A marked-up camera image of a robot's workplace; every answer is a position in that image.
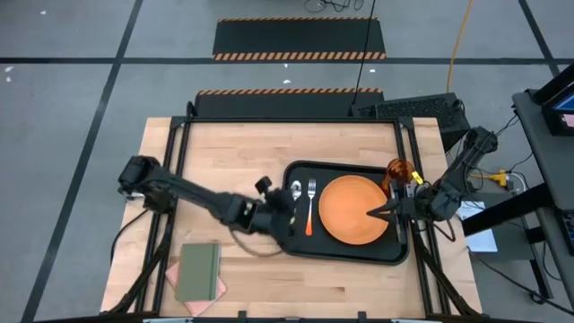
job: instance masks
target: yellow cable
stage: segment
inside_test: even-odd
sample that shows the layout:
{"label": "yellow cable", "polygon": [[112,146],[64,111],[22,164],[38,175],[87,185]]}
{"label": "yellow cable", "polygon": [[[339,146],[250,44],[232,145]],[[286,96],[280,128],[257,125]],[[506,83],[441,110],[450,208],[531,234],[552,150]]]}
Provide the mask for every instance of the yellow cable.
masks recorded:
{"label": "yellow cable", "polygon": [[[466,21],[470,15],[470,10],[473,7],[474,0],[468,1],[468,7],[466,8],[465,18],[463,18],[463,23],[460,25],[460,31],[458,31],[457,42],[455,43],[455,49],[452,51],[452,57],[450,58],[450,65],[448,66],[448,79],[447,79],[447,92],[450,92],[450,83],[452,81],[452,67],[455,64],[455,59],[457,58],[458,45],[460,45],[460,40],[463,38],[465,33]],[[452,148],[448,151],[450,158],[455,160],[456,156],[452,153]]]}

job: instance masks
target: spoon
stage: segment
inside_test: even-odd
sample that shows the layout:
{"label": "spoon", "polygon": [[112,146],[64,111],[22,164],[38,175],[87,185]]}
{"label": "spoon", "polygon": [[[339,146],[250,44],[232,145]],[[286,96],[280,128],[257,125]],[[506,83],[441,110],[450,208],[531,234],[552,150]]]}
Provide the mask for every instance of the spoon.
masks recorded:
{"label": "spoon", "polygon": [[[303,186],[301,185],[301,182],[299,182],[298,180],[295,180],[291,183],[291,193],[293,194],[293,201],[294,202],[297,202],[297,199],[302,194],[302,190],[303,190]],[[295,222],[295,217],[293,216],[291,218],[290,223],[293,224],[294,222]]]}

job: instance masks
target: pink paper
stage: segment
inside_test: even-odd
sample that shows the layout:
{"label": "pink paper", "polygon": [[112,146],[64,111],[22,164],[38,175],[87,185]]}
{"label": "pink paper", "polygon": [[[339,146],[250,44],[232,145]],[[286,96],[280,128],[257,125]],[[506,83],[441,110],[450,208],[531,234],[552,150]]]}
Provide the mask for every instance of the pink paper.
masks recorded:
{"label": "pink paper", "polygon": [[[170,282],[171,287],[174,289],[178,285],[179,279],[179,262],[174,264],[165,272],[166,277],[168,277],[168,281]],[[217,301],[220,296],[222,296],[225,291],[227,291],[227,287],[223,283],[221,278],[217,278],[217,296],[213,301],[186,301],[183,304],[186,306],[187,310],[189,310],[189,314],[192,317],[198,317],[201,313],[205,312],[208,307],[211,306],[215,301]]]}

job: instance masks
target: keyboard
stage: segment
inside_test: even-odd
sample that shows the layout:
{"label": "keyboard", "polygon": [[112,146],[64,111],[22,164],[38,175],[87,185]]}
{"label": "keyboard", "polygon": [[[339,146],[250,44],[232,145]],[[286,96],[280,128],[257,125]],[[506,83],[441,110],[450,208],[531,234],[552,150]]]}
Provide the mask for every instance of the keyboard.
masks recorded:
{"label": "keyboard", "polygon": [[386,100],[375,106],[356,109],[353,114],[364,118],[436,118],[439,127],[449,128],[459,123],[461,109],[454,93]]}
{"label": "keyboard", "polygon": [[574,256],[574,212],[556,211],[555,213],[570,254]]}

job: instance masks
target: black tray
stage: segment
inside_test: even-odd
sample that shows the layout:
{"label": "black tray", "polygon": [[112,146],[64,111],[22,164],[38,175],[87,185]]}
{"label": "black tray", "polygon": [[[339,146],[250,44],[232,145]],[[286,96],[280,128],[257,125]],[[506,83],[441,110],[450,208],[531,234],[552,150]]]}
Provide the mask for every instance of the black tray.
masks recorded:
{"label": "black tray", "polygon": [[[337,240],[323,226],[318,213],[318,201],[323,189],[332,180],[345,175],[363,176],[377,185],[383,181],[386,169],[359,165],[346,165],[317,161],[295,161],[285,169],[283,188],[289,188],[294,180],[302,185],[302,194],[296,203],[295,222],[290,238],[283,249],[290,255],[311,258],[330,258],[345,261],[369,262],[385,265],[402,263],[409,252],[406,237],[406,223],[396,219],[396,225],[389,224],[385,233],[371,243],[353,246]],[[305,235],[309,198],[307,188],[309,179],[317,180],[316,194],[313,198],[313,235]]]}

